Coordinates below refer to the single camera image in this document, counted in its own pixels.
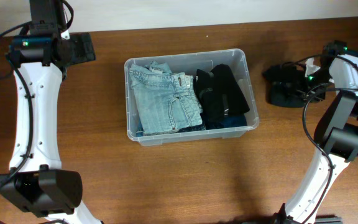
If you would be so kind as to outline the small black garment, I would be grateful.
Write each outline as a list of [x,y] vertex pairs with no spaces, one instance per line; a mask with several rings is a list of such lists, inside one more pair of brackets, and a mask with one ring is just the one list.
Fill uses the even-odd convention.
[[284,108],[304,107],[304,94],[308,89],[304,68],[299,69],[287,62],[272,65],[262,73],[262,76],[270,83],[270,104]]

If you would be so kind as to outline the blue garment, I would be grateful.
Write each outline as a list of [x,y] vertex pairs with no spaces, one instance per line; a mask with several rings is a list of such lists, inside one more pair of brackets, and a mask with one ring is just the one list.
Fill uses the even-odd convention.
[[208,117],[205,114],[201,114],[201,118],[203,119],[206,129],[223,129],[247,126],[247,120],[244,115],[228,116],[219,122],[208,121]]

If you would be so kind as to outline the large black garment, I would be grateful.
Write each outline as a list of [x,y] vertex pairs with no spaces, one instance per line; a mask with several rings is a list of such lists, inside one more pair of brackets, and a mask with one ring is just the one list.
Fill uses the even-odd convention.
[[230,66],[226,64],[219,64],[209,72],[198,69],[195,93],[209,122],[218,123],[226,117],[250,111]]

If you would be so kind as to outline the light blue jeans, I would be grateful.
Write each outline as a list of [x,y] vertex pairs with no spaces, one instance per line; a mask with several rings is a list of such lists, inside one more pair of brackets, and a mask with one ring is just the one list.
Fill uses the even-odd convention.
[[167,63],[153,61],[144,66],[132,65],[129,78],[143,125],[160,121],[180,129],[204,124],[191,75],[174,73]]

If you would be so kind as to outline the dark blue jeans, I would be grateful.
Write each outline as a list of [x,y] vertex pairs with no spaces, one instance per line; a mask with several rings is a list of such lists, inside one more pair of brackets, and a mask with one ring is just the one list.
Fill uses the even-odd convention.
[[147,121],[145,125],[139,122],[135,136],[142,137],[161,134],[186,133],[192,131],[204,131],[205,129],[204,124],[178,129],[176,126],[172,127],[170,124],[161,123],[160,121]]

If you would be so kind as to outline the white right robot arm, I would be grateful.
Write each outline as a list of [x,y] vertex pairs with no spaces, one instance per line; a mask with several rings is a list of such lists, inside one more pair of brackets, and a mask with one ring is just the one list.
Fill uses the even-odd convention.
[[323,83],[306,93],[303,111],[323,93],[336,97],[323,114],[314,134],[306,136],[315,146],[311,164],[298,190],[273,215],[271,223],[342,223],[340,217],[318,217],[321,206],[339,174],[358,157],[358,52],[335,40],[323,47],[320,69],[329,74],[330,88]]

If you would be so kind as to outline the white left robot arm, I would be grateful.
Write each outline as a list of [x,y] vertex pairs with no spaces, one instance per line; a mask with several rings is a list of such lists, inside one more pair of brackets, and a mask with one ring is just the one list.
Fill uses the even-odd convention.
[[67,68],[93,61],[88,33],[70,34],[66,1],[31,1],[6,54],[17,87],[14,152],[0,174],[0,195],[47,223],[97,223],[82,200],[79,173],[64,170],[57,145],[57,102]]

